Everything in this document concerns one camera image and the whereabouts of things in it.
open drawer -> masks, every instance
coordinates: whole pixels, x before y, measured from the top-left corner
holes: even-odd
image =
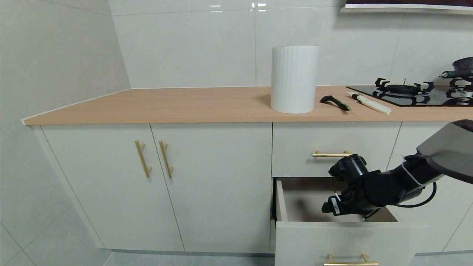
[[[408,266],[423,241],[426,223],[397,222],[383,208],[369,222],[358,215],[322,213],[333,195],[334,178],[282,178],[275,181],[276,266],[323,266],[369,261]]]

white cable tie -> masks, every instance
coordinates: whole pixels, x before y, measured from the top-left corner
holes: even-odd
[[[421,184],[417,181],[417,179],[415,179],[415,177],[406,169],[406,167],[404,166],[404,162],[406,162],[406,159],[404,159],[403,163],[401,164],[401,167],[404,169],[404,171],[406,171],[406,173],[414,180],[414,182],[416,182],[419,186],[425,186],[425,184]]]

label sticker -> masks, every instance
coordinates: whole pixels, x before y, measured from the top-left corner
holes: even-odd
[[[332,198],[333,208],[335,209],[336,214],[340,214],[340,209],[338,208],[337,199]]]

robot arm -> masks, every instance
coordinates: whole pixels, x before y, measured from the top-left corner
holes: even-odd
[[[324,213],[371,216],[387,205],[416,207],[433,198],[436,184],[443,175],[473,184],[473,121],[451,122],[417,147],[417,153],[387,172],[369,172],[358,154],[340,159],[329,174],[346,181],[340,196],[331,196],[322,206]],[[399,203],[419,196],[433,183],[431,197],[422,204]]]

floor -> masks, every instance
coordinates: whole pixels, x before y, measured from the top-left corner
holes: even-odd
[[[273,257],[217,257],[114,252],[104,266],[273,266]],[[410,266],[473,266],[473,252],[415,256]]]

